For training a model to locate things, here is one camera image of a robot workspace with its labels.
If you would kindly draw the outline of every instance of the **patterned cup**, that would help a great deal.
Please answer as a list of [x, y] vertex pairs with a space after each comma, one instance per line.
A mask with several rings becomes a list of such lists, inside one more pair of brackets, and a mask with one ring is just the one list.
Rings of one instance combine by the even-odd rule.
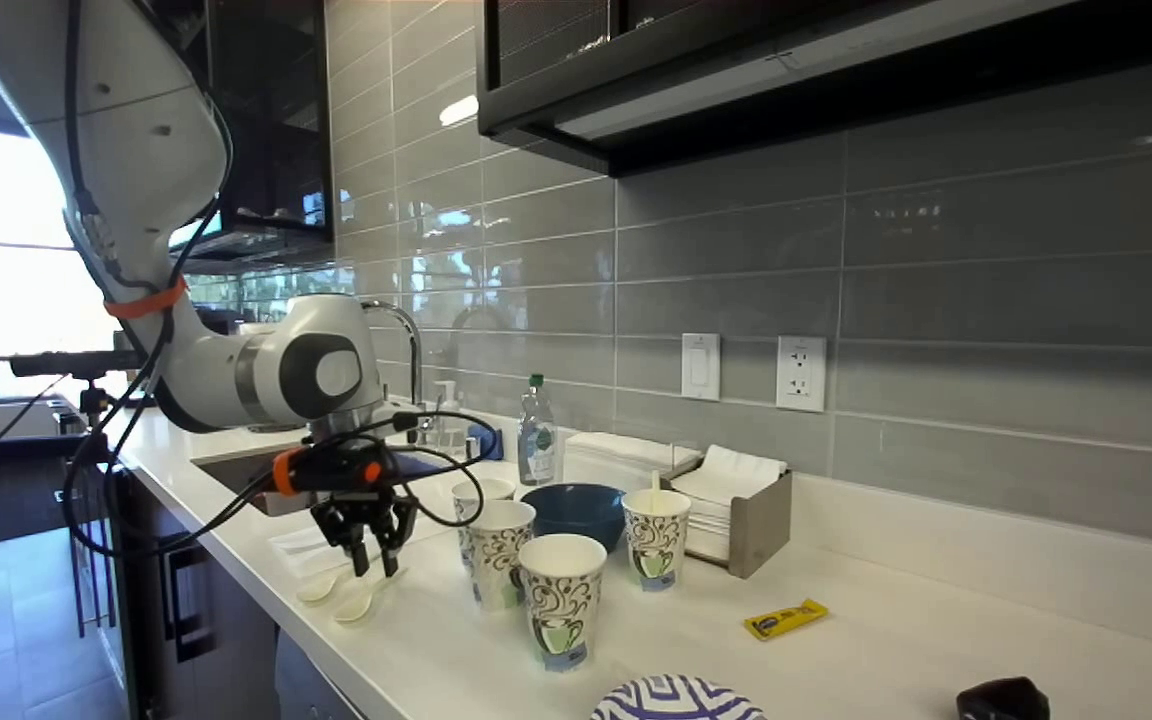
[[687, 547], [693, 501], [644, 486], [623, 501], [629, 562], [644, 587], [666, 587]]
[[487, 501], [479, 519], [462, 531], [462, 562], [472, 595], [482, 608], [521, 605], [521, 547], [533, 537], [537, 507], [514, 501]]
[[[479, 486], [482, 486], [482, 501], [469, 479], [451, 482], [454, 519], [472, 517], [479, 505], [510, 501], [510, 486], [503, 479], [479, 479]], [[462, 529], [460, 529], [460, 558], [469, 562], [469, 531]]]
[[533, 537], [521, 550], [528, 628], [545, 667], [572, 667], [587, 657], [606, 550], [572, 531]]

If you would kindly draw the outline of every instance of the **yellow object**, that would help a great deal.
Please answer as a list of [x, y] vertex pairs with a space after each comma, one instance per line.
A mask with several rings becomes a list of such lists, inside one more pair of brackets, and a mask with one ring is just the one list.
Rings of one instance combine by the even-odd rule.
[[751, 614], [751, 621], [744, 621], [744, 628], [754, 641], [777, 641], [777, 634], [788, 634], [796, 628], [820, 624], [823, 614], [828, 614], [823, 605], [802, 598], [796, 608], [777, 608], [777, 611]]

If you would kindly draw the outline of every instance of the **robotic arm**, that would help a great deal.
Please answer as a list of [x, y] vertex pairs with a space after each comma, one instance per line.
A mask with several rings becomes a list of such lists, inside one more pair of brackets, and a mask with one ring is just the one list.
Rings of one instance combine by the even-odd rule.
[[153, 359], [155, 399], [181, 426], [300, 426], [271, 486], [328, 492], [314, 507], [356, 571], [364, 529], [393, 571], [410, 531], [400, 466], [364, 426], [382, 399], [364, 308], [291, 300], [258, 336], [214, 336], [177, 280], [168, 237], [200, 214], [226, 172], [226, 137], [186, 65], [134, 0], [0, 0], [0, 91], [65, 179], [65, 219], [106, 313]]

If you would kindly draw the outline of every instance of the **electrical outlet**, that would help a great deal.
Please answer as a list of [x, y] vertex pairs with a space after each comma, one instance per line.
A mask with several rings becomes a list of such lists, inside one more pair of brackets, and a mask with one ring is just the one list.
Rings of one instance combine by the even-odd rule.
[[823, 411], [823, 336], [777, 336], [777, 409]]
[[713, 330], [683, 330], [683, 397], [719, 399], [719, 336]]

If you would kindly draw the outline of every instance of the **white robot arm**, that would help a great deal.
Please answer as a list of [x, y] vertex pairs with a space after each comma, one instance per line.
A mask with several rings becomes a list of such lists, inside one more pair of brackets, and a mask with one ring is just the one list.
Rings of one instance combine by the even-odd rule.
[[372, 420], [382, 384], [356, 300], [295, 300], [265, 336], [214, 336], [173, 286], [168, 237], [219, 193], [226, 137], [145, 4], [0, 0], [0, 91], [50, 156], [70, 242], [134, 347], [173, 328], [155, 399], [177, 423]]

